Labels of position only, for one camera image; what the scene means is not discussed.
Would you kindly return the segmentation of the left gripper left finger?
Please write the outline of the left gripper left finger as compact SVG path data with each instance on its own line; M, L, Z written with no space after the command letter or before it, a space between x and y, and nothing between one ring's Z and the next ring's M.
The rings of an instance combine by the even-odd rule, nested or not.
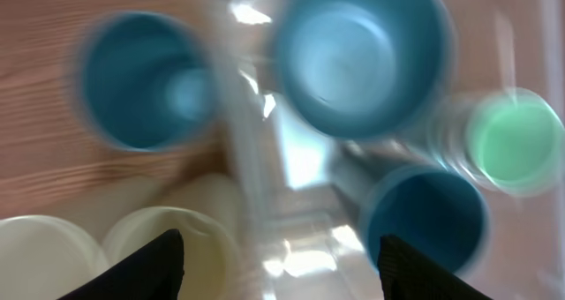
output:
M184 255L179 230L168 229L61 300L177 300Z

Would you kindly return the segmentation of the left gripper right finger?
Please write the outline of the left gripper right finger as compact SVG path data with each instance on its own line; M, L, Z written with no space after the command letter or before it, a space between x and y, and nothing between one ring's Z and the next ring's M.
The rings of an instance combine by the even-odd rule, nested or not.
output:
M380 238L377 268L385 300L490 300L398 236Z

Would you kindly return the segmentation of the cream tall cup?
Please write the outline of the cream tall cup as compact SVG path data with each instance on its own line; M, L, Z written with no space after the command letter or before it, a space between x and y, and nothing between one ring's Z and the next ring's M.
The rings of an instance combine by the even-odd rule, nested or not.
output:
M109 268L100 244L61 218L1 220L1 298L58 299Z
M225 299L239 263L241 204L233 179L222 174L201 176L153 206L127 214L106 235L103 249L110 263L116 264L165 230L177 229L185 251L178 297Z

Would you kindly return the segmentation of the dark blue tall cup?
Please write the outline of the dark blue tall cup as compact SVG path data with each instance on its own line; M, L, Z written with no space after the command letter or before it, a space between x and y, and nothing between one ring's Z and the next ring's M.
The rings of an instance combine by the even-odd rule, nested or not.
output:
M199 136L219 109L201 38L158 12L116 11L83 35L69 63L75 109L102 139L158 152Z
M398 236L453 274L465 274L482 256L489 210L482 193L457 173L344 150L329 174L371 263L386 235Z

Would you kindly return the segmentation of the mint green small cup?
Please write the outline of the mint green small cup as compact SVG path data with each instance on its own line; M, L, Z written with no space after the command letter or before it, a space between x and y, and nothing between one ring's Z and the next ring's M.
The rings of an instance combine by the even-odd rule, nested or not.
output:
M531 90L511 86L480 100L464 136L477 172L511 196L537 196L562 172L564 124Z

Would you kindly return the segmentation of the dark blue bowl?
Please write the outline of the dark blue bowl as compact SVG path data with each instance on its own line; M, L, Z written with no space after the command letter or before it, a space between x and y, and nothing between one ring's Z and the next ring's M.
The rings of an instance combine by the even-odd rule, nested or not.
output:
M441 0L290 0L271 53L275 83L313 128L377 139L444 94L453 28Z

